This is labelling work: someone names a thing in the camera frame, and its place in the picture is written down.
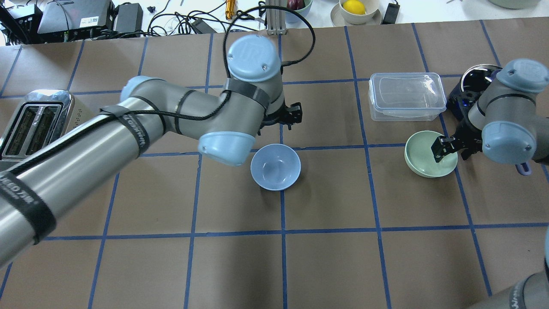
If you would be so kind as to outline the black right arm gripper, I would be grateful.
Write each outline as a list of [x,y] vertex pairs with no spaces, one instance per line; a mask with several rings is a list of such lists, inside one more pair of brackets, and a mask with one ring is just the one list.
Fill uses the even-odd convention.
[[482,131],[470,121],[460,121],[453,135],[435,138],[431,145],[431,152],[436,163],[441,162],[450,153],[457,152],[466,161],[475,153],[482,152]]

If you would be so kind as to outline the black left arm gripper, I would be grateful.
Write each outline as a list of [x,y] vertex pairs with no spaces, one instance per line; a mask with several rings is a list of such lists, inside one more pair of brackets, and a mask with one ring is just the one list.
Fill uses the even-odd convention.
[[288,130],[292,130],[293,125],[302,123],[302,117],[301,102],[291,104],[289,107],[283,103],[276,111],[265,115],[262,120],[262,127],[281,124],[286,126]]

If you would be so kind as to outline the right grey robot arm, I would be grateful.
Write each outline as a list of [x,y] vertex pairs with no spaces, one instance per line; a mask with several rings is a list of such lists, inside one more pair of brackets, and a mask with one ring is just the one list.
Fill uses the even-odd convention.
[[518,58],[504,67],[478,65],[464,74],[453,92],[452,109],[462,117],[455,133],[438,136],[431,145],[434,161],[460,152],[463,160],[482,152],[498,164],[531,173],[529,162],[547,166],[549,122],[537,115],[537,96],[548,86],[548,68]]

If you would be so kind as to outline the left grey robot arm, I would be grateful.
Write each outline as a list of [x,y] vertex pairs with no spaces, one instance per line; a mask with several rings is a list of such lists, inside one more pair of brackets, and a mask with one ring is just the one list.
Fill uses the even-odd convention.
[[281,61],[267,37],[222,43],[226,82],[219,96],[136,76],[120,102],[1,172],[1,267],[39,244],[82,199],[115,176],[167,132],[198,141],[198,152],[241,166],[264,126],[302,121],[299,103],[286,105]]

